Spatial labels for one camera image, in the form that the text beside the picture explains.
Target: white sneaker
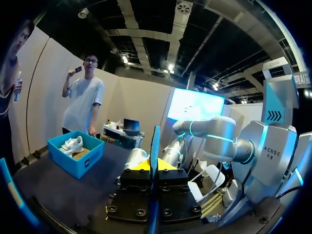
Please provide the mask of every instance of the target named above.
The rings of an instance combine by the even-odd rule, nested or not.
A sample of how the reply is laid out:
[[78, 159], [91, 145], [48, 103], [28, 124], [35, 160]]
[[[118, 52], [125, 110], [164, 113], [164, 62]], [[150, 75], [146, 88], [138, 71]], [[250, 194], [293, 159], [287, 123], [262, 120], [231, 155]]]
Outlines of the white sneaker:
[[65, 143], [62, 145], [62, 148], [64, 150], [69, 150], [70, 149], [70, 145], [71, 145], [71, 142], [75, 140], [75, 139], [71, 139], [69, 138], [67, 141], [65, 141]]
[[73, 153], [81, 153], [84, 151], [83, 140], [81, 136], [78, 136], [76, 139], [72, 139], [67, 145], [67, 150], [64, 152], [68, 156], [72, 156]]

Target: monitor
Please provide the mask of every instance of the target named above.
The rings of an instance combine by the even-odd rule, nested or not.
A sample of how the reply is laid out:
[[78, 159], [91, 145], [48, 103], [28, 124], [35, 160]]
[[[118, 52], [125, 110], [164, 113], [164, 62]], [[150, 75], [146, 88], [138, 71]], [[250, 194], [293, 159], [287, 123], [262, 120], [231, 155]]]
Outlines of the monitor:
[[167, 117], [174, 120], [208, 120], [222, 115], [223, 105], [223, 97], [175, 89]]
[[123, 131], [129, 136], [138, 136], [140, 134], [139, 121], [124, 118]]

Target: eyeglasses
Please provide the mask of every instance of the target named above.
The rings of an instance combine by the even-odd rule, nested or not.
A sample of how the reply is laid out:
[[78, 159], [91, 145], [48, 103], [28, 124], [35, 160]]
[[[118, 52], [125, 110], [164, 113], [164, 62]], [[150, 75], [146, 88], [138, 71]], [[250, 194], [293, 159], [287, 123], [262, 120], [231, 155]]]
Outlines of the eyeglasses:
[[97, 63], [98, 61], [96, 59], [89, 59], [89, 58], [87, 58], [85, 60], [85, 62]]

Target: man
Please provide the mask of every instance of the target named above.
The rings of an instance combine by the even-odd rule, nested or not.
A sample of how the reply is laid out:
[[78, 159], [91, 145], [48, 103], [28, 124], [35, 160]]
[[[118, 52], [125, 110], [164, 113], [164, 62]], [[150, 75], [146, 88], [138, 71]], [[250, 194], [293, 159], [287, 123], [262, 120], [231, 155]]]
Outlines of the man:
[[10, 173], [16, 172], [12, 151], [11, 125], [8, 116], [14, 92], [21, 92], [21, 84], [15, 85], [20, 71], [17, 53], [32, 34], [35, 25], [28, 21], [25, 28], [16, 36], [8, 55], [3, 63], [0, 79], [0, 157], [5, 158]]
[[99, 106], [102, 104], [104, 84], [94, 76], [94, 69], [98, 66], [98, 59], [88, 55], [83, 66], [84, 77], [69, 86], [69, 79], [75, 74], [70, 70], [63, 87], [63, 97], [69, 96], [71, 103], [67, 107], [63, 118], [63, 134], [80, 130], [91, 136], [96, 136], [95, 123]]

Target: shoe box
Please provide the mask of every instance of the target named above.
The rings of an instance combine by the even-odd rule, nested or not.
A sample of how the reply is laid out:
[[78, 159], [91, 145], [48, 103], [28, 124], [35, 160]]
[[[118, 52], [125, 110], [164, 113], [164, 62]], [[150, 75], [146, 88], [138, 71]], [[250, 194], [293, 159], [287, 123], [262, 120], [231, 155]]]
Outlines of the shoe box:
[[[69, 157], [62, 144], [69, 138], [82, 137], [84, 151]], [[63, 170], [80, 179], [103, 156], [104, 142], [81, 131], [70, 132], [48, 140], [49, 157]]]

